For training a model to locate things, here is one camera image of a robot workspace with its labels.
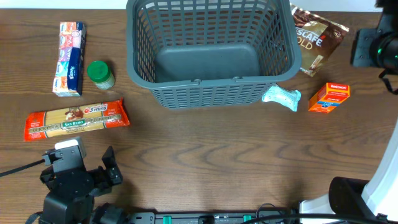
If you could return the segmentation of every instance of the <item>green lid jar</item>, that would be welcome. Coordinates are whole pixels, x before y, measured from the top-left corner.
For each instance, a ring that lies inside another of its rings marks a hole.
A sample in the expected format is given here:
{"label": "green lid jar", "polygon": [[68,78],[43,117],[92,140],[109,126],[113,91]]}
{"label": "green lid jar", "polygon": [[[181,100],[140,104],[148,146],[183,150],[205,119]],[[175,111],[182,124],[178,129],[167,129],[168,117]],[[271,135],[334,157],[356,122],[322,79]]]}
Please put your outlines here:
{"label": "green lid jar", "polygon": [[92,62],[87,68],[87,74],[99,89],[107,90],[114,85],[114,76],[103,61]]}

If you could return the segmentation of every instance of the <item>wooden table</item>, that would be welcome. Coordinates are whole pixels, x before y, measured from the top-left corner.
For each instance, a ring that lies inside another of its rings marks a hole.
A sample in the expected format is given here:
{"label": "wooden table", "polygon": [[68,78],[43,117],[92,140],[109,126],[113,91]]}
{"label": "wooden table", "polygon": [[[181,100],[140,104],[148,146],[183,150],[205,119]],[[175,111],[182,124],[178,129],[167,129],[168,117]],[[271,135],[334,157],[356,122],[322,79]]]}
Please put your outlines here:
{"label": "wooden table", "polygon": [[[380,69],[353,68],[351,44],[359,28],[376,27],[379,14],[319,13],[350,28],[321,71],[298,73],[280,83],[302,93],[298,111],[277,103],[171,111],[126,72],[122,10],[0,10],[0,171],[39,160],[56,142],[76,136],[24,142],[27,115],[124,97],[132,125],[81,133],[87,169],[102,165],[109,145],[124,176],[96,204],[128,211],[254,210],[264,202],[297,206],[328,192],[335,176],[370,179],[398,114],[397,97],[377,78]],[[58,57],[60,21],[83,21],[86,66],[109,62],[115,86],[99,90],[88,79],[83,96],[51,92]],[[307,111],[307,100],[325,82],[351,85],[352,96],[330,114]],[[42,210],[48,189],[39,180],[45,167],[0,178],[0,223],[22,223]]]}

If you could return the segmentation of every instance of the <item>white wall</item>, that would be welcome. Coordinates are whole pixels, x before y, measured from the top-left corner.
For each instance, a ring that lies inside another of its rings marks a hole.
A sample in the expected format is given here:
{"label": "white wall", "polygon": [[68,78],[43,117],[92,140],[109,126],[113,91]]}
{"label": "white wall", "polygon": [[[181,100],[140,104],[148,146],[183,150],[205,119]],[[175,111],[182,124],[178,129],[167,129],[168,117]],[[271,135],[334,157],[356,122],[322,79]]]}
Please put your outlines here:
{"label": "white wall", "polygon": [[[290,0],[309,11],[375,12],[376,0]],[[0,0],[0,8],[125,9],[127,0]]]}

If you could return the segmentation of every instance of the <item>nescafe gold packet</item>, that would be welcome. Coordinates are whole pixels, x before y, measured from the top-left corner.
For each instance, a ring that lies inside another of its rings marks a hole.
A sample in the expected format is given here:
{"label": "nescafe gold packet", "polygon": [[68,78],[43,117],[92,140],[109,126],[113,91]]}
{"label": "nescafe gold packet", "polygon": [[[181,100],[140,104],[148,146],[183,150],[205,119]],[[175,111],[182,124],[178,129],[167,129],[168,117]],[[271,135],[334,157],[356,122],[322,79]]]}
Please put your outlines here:
{"label": "nescafe gold packet", "polygon": [[349,29],[290,3],[297,42],[303,57],[301,71],[316,74],[340,45]]}

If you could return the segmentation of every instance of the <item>orange box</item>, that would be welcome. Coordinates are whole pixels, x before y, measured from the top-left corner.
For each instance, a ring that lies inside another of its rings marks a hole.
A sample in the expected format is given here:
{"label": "orange box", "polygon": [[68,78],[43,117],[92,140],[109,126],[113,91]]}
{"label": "orange box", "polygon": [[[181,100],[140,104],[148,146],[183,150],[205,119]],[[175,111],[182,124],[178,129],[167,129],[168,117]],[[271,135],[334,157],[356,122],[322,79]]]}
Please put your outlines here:
{"label": "orange box", "polygon": [[330,113],[349,97],[349,85],[326,83],[308,101],[308,111]]}

